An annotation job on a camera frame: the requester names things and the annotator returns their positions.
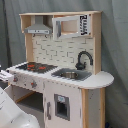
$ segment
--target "floor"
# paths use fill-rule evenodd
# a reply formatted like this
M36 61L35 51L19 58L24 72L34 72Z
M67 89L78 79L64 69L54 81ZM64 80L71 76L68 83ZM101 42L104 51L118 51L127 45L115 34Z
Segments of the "floor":
M26 107L24 105L21 105L21 104L18 104L18 106L26 113L28 114L32 114L34 115L39 124L40 124L40 128L45 128L45 125L44 125L44 115L43 115L43 112L40 112L40 111L37 111L35 109L32 109L32 108L29 108L29 107Z

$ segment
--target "range hood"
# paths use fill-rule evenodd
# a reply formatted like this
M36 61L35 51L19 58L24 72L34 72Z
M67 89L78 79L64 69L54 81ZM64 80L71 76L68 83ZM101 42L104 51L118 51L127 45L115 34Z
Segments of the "range hood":
M35 24L27 27L24 33L52 34L52 29L43 24L43 16L35 16Z

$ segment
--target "cabinet door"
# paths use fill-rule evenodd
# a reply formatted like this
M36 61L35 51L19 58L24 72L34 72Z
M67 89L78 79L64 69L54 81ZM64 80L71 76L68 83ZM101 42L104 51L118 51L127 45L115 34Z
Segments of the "cabinet door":
M82 128L78 88L46 82L44 97L45 128Z
M75 15L53 18L53 39L85 36L91 33L91 16Z

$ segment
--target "control knob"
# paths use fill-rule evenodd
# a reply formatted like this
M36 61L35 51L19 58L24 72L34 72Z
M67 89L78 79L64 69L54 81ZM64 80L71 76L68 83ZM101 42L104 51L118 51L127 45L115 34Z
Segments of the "control knob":
M17 82L18 78L15 76L13 82Z
M35 88L37 86L36 82L33 80L33 82L31 83L32 88Z

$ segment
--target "faucet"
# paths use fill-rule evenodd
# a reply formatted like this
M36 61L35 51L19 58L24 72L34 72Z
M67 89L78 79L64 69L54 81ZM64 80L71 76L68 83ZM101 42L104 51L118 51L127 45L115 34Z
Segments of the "faucet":
M85 64L86 64L86 62L85 62L84 64L82 64L82 63L80 62L80 58L81 58L81 55L82 55L82 54L86 54L86 55L89 57L89 59L90 59L90 65L93 65L92 56L91 56L88 52L82 51L82 52L80 52L79 55L78 55L78 63L76 64L77 70L83 70L83 69L85 69Z

